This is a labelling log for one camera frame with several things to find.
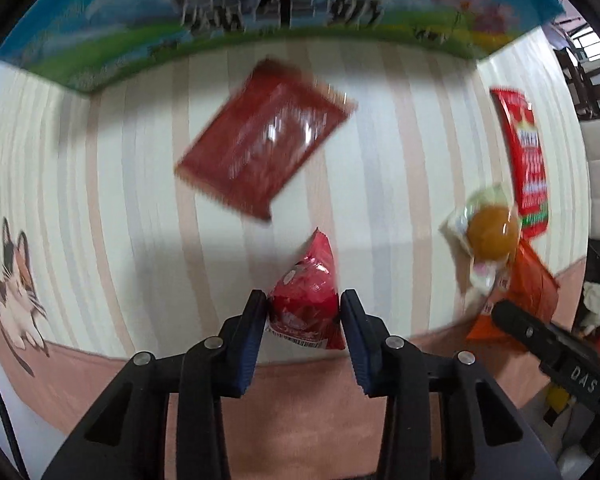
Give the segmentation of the orange snack packet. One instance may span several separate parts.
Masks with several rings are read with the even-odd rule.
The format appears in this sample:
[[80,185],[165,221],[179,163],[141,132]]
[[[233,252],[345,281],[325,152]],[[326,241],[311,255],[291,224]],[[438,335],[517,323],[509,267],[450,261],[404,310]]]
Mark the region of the orange snack packet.
[[509,300],[538,320],[548,323],[558,305],[558,290],[558,281],[544,266],[528,240],[521,237],[515,259],[498,274],[492,292],[486,298],[466,339],[521,351],[522,344],[494,324],[493,307],[501,300]]

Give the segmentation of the braised egg packet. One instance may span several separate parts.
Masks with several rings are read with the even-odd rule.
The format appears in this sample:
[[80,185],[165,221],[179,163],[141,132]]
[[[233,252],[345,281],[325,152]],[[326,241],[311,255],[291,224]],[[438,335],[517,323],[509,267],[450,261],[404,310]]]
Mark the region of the braised egg packet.
[[442,226],[469,258],[469,283],[482,294],[493,288],[498,274],[515,259],[521,220],[501,183],[480,188],[455,209]]

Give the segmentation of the red crown spicy strip packet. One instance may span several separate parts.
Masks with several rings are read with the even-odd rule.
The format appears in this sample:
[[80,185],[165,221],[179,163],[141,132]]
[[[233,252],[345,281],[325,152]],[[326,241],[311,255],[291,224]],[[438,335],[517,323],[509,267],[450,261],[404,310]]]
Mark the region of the red crown spicy strip packet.
[[532,240],[546,232],[550,220],[540,130],[524,92],[491,88],[490,95],[501,118],[521,234]]

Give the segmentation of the small shiny red packet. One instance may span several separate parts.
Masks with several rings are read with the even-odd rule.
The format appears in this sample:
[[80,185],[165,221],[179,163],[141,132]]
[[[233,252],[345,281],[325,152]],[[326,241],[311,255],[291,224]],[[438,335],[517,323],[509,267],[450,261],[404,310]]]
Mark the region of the small shiny red packet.
[[339,317],[335,258],[328,237],[315,229],[296,264],[268,294],[268,329],[301,347],[346,348]]

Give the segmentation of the dark red packet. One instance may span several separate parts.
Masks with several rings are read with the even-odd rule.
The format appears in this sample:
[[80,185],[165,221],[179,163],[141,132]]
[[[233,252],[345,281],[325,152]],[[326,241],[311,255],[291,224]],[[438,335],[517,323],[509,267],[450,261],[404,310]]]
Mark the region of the dark red packet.
[[269,222],[274,198],[357,108],[354,99],[312,74],[264,58],[174,174],[222,205]]

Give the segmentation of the cat print tablecloth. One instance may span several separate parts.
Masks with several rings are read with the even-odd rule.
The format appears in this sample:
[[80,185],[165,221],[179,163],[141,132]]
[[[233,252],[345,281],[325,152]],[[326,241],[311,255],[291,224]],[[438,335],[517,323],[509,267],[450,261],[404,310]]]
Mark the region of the cat print tablecloth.
[[[281,58],[358,110],[276,197],[236,214],[176,162],[262,58]],[[31,478],[120,367],[214,335],[269,289],[315,230],[341,288],[391,333],[453,352],[480,307],[443,233],[473,192],[509,186],[493,87],[524,92],[541,131],[550,224],[534,243],[573,321],[588,242],[588,170],[542,32],[472,64],[394,44],[290,40],[183,58],[80,96],[0,62],[0,391]]]

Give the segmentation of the dark wooden chair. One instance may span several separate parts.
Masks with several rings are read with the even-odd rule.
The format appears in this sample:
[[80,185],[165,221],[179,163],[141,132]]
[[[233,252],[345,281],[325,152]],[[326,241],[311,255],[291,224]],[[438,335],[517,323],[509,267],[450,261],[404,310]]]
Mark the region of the dark wooden chair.
[[593,77],[600,76],[600,67],[587,72],[569,48],[555,50],[574,109],[580,120],[600,119],[600,84]]

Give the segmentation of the cardboard milk box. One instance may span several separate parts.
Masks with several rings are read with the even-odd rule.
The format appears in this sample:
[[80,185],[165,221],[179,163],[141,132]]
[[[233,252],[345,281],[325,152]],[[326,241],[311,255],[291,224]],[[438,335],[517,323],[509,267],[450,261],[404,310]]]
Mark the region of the cardboard milk box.
[[171,58],[265,37],[353,36],[486,58],[559,0],[38,0],[0,61],[91,93]]

